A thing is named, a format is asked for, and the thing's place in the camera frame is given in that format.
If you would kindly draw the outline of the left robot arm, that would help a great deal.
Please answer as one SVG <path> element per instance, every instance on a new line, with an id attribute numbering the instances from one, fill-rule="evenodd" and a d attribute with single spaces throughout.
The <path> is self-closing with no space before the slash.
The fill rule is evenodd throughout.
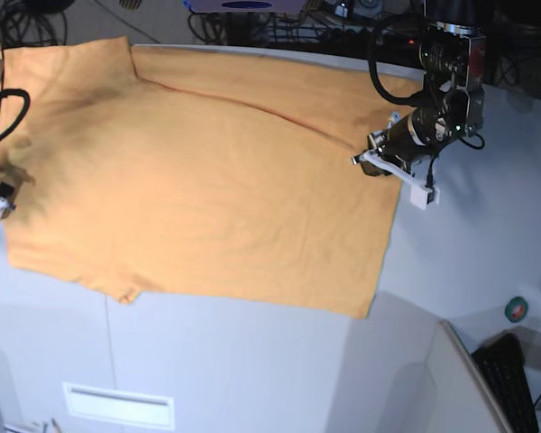
<path id="1" fill-rule="evenodd" d="M 390 15 L 371 31 L 367 61 L 371 83 L 380 97 L 409 106 L 406 116 L 392 113 L 385 129 L 367 137 L 367 147 L 352 158 L 365 175 L 395 176 L 410 187 L 410 202 L 426 209 L 438 202 L 435 165 L 449 144 L 468 145 L 483 127 L 483 75 L 492 6 L 483 1 L 425 1 L 420 13 Z M 397 23 L 417 27 L 422 88 L 409 97 L 392 95 L 381 83 L 376 44 Z"/>

